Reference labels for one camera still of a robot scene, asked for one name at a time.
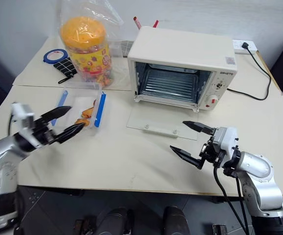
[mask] jar lid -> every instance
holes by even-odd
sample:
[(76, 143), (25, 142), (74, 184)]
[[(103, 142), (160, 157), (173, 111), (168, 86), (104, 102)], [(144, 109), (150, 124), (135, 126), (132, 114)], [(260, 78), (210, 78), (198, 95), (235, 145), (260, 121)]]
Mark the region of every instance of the jar lid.
[(86, 49), (103, 43), (105, 37), (103, 24), (91, 17), (70, 18), (61, 27), (61, 38), (67, 47)]

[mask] oven label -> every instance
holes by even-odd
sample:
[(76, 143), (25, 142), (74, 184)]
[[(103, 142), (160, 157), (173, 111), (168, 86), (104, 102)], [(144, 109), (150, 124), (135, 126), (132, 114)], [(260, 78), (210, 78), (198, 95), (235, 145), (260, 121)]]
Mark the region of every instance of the oven label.
[(225, 58), (226, 58), (227, 64), (229, 64), (229, 65), (235, 65), (236, 64), (234, 57), (225, 57)]

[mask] orange snack jar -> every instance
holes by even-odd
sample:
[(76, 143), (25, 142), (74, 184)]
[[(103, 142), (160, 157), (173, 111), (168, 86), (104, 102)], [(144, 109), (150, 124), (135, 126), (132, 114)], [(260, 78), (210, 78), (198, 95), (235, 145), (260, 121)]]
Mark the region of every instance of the orange snack jar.
[(111, 57), (102, 23), (91, 17), (70, 18), (60, 29), (61, 39), (75, 66), (86, 82), (102, 87), (112, 83)]

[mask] blue tape roll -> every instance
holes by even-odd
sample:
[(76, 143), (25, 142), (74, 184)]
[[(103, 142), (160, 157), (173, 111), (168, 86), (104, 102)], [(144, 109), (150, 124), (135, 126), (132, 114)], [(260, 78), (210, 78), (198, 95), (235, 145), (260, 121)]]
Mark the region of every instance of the blue tape roll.
[[(59, 58), (59, 59), (57, 59), (57, 60), (49, 60), (48, 59), (48, 55), (50, 54), (50, 53), (53, 53), (53, 52), (62, 52), (63, 53), (63, 56), (61, 57), (61, 58)], [(64, 60), (64, 59), (66, 59), (68, 57), (68, 55), (67, 55), (67, 51), (66, 50), (64, 50), (64, 49), (54, 49), (54, 50), (51, 50), (51, 51), (48, 51), (45, 55), (44, 55), (44, 62), (46, 62), (46, 63), (48, 63), (48, 64), (55, 64), (55, 63), (58, 63), (59, 61), (61, 61), (61, 60)]]

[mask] floor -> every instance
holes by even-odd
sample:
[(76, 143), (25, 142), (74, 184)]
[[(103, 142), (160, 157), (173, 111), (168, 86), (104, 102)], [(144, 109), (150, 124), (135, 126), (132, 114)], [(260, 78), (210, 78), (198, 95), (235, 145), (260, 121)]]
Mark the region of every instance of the floor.
[[(83, 195), (21, 187), (26, 216), (25, 235), (72, 235), (76, 219), (94, 215), (97, 224), (112, 209), (125, 207), (135, 214), (136, 235), (160, 235), (166, 206), (181, 208), (191, 234), (212, 235), (212, 224), (227, 225), (228, 234), (244, 234), (227, 203), (214, 203), (213, 197), (166, 193), (83, 190)], [(241, 214), (239, 202), (233, 202)], [(250, 234), (255, 234), (250, 226)]]

